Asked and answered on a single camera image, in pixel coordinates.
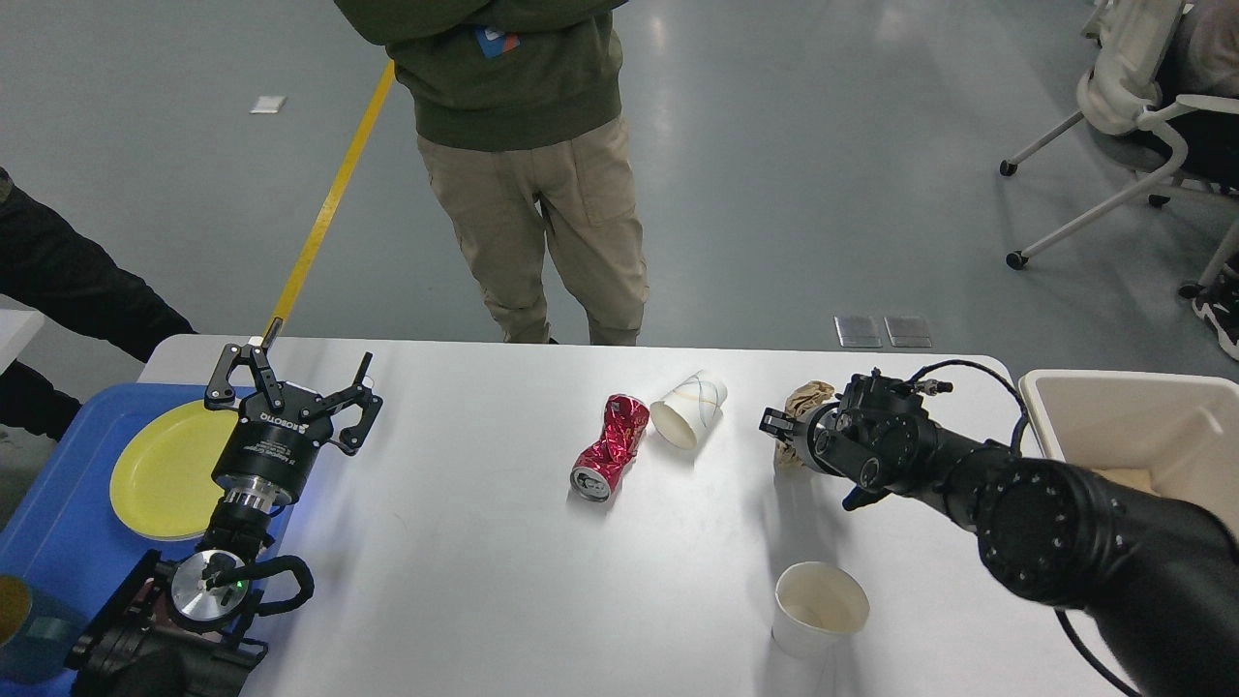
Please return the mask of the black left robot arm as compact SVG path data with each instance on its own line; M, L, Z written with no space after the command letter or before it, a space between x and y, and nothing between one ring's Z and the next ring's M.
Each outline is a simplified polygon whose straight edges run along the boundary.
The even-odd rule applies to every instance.
M222 495L190 556L147 551L81 631L64 661L71 695L239 695L269 652L248 638L252 623L313 598L309 565L271 555L270 525L300 501L323 446L358 453L383 400L367 383L370 353L336 392L279 379L269 352L280 331L273 318L222 349L203 394L206 409L235 415L211 473Z

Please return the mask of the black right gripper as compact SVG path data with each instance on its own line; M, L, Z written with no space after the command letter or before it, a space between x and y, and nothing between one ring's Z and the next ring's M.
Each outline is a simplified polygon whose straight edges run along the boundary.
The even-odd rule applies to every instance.
M779 409L764 409L758 430L778 441L794 441L795 454L810 470L851 477L847 449L852 444L839 431L840 402L828 402L793 416Z

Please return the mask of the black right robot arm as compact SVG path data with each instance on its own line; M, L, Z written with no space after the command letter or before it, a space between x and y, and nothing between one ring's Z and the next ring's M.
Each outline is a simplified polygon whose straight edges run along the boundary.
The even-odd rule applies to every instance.
M924 397L952 385L923 366L907 379L855 374L831 402L760 428L812 470L852 482L847 511L890 494L928 504L978 539L1006 591L1049 605L1080 657L1129 696L1234 696L1237 535L1193 501L1142 493L1080 467L1022 456L933 422ZM1088 614L1127 678L1080 644L1066 617Z

